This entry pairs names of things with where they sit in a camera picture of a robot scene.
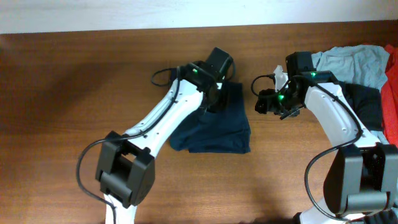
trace dark blue cloth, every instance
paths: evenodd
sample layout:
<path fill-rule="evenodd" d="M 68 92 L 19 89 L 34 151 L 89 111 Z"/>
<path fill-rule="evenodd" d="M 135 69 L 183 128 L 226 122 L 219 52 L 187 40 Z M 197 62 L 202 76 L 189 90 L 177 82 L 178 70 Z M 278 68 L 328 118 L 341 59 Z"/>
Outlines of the dark blue cloth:
<path fill-rule="evenodd" d="M 225 82 L 229 91 L 225 110 L 211 113 L 198 109 L 188 115 L 170 136 L 170 145 L 180 151 L 250 152 L 250 126 L 244 112 L 242 83 Z"/>

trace white wall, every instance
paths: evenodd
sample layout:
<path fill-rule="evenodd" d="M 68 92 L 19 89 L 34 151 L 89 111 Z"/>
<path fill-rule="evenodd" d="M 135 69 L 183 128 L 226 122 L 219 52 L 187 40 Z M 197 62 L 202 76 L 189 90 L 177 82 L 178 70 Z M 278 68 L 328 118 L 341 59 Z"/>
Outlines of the white wall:
<path fill-rule="evenodd" d="M 398 19 L 398 0 L 0 0 L 0 33 Z"/>

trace wooden table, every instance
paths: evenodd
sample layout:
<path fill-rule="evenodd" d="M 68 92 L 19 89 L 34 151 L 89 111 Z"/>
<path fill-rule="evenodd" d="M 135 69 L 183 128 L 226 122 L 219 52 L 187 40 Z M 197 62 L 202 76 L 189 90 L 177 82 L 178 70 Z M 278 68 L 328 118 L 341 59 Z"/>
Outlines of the wooden table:
<path fill-rule="evenodd" d="M 154 71 L 204 60 L 215 46 L 234 57 L 233 81 L 244 84 L 252 152 L 189 154 L 166 143 L 136 220 L 290 218 L 311 207 L 304 169 L 330 143 L 308 110 L 283 121 L 255 112 L 251 81 L 285 68 L 295 51 L 397 45 L 397 37 L 397 21 L 0 35 L 0 223 L 102 223 L 105 206 L 75 180 L 79 153 L 110 130 L 135 125 L 163 98 L 167 90 L 150 84 Z M 272 86 L 261 80 L 256 89 Z M 89 152 L 81 170 L 97 194 L 98 154 L 99 147 Z M 310 174 L 316 198 L 332 159 Z"/>

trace wooden tabletop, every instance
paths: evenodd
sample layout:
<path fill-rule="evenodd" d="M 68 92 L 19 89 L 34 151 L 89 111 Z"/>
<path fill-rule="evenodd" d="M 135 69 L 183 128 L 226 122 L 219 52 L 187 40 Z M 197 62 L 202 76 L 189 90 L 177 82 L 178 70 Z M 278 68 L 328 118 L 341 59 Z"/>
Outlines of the wooden tabletop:
<path fill-rule="evenodd" d="M 233 81 L 243 83 L 252 151 L 190 154 L 167 142 L 136 220 L 290 218 L 311 207 L 304 170 L 330 143 L 308 110 L 283 121 L 255 112 L 250 83 L 285 68 L 295 51 L 397 45 L 397 37 L 397 21 L 0 35 L 0 223 L 102 223 L 104 204 L 76 183 L 79 153 L 111 130 L 134 126 L 163 98 L 167 90 L 150 84 L 153 72 L 205 60 L 213 47 L 236 62 Z M 255 88 L 272 86 L 261 80 Z M 87 154 L 81 177 L 100 194 L 98 154 L 99 147 Z M 316 198 L 332 159 L 321 159 L 310 174 Z"/>

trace red cloth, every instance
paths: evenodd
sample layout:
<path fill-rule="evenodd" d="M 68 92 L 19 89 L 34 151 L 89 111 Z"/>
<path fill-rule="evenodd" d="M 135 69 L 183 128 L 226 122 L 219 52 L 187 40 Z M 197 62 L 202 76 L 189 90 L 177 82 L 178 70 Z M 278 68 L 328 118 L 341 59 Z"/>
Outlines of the red cloth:
<path fill-rule="evenodd" d="M 388 81 L 381 88 L 384 135 L 390 144 L 398 146 L 398 48 L 387 45 L 390 53 L 386 67 Z"/>

